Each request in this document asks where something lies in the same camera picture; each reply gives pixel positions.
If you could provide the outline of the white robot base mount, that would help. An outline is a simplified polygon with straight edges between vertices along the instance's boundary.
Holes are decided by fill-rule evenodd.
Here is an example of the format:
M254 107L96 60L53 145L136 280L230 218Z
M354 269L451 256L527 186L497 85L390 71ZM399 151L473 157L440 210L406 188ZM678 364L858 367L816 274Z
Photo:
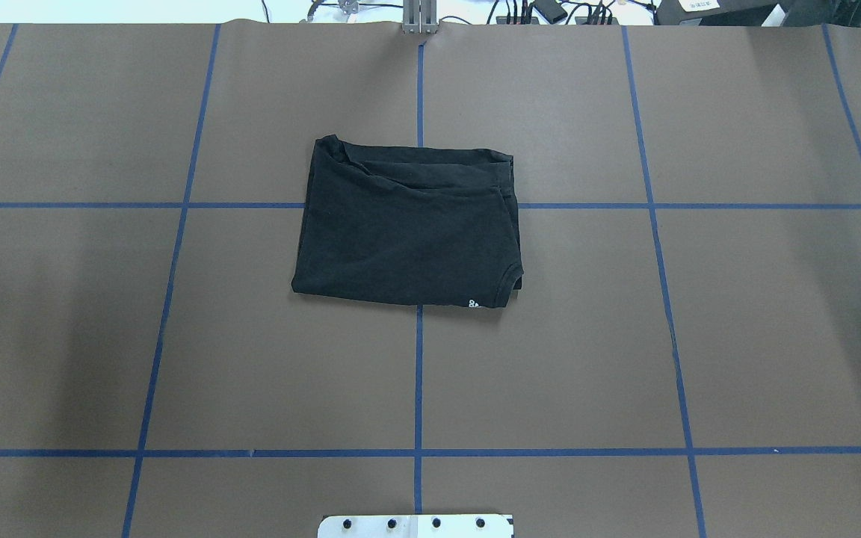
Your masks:
M496 513L328 516L318 537L513 537L511 515Z

